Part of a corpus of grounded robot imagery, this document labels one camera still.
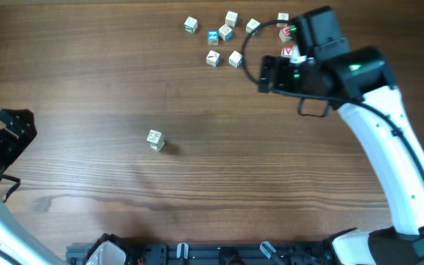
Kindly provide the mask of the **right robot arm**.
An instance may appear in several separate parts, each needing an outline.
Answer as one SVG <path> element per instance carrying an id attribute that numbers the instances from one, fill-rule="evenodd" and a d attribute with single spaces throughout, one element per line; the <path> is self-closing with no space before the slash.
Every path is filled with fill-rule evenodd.
<path id="1" fill-rule="evenodd" d="M 265 57 L 260 92 L 327 102 L 362 145 L 392 217 L 388 228 L 335 235 L 332 259 L 424 264 L 424 151 L 391 68 L 373 46 L 352 50 L 330 7 L 292 18 L 289 25 L 303 60 Z"/>

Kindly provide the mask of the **letter A wooden block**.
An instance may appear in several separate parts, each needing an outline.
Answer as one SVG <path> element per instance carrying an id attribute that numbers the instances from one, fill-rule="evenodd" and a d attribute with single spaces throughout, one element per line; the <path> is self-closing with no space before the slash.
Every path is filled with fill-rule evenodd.
<path id="1" fill-rule="evenodd" d="M 149 144 L 164 144 L 163 134 L 157 130 L 150 130 L 146 141 Z"/>

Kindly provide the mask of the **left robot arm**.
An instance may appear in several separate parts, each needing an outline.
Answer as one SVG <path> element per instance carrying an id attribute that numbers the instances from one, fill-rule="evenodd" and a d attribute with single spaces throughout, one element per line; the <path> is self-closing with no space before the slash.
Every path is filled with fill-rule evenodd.
<path id="1" fill-rule="evenodd" d="M 21 184 L 17 177 L 4 172 L 37 135 L 34 115 L 30 110 L 0 110 L 0 121 L 5 125 L 0 129 L 0 182 L 10 180 L 9 197 Z M 7 198 L 0 198 L 0 264 L 64 264 L 48 247 L 27 232 L 10 213 L 6 206 Z"/>

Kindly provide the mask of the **wooden block tower base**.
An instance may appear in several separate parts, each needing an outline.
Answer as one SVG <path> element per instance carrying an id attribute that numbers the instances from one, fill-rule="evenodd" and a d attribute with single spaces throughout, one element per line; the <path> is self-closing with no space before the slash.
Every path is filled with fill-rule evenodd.
<path id="1" fill-rule="evenodd" d="M 164 144 L 150 144 L 150 147 L 155 150 L 156 152 L 161 151 L 161 149 L 163 148 Z"/>

